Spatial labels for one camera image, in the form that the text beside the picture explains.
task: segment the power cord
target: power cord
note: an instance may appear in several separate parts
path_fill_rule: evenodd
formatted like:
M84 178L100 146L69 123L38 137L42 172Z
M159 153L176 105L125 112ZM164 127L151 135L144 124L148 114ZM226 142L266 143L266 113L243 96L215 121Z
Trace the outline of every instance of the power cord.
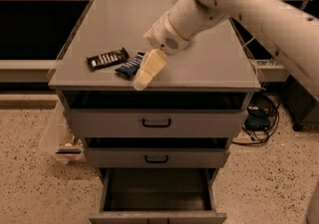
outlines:
M269 119L270 125L266 127L250 127L246 123L242 130L250 137L252 142L240 142L233 140L232 143L240 146L264 145L274 134L279 124L280 98L275 93L260 92L254 94L247 108L249 115L256 120Z

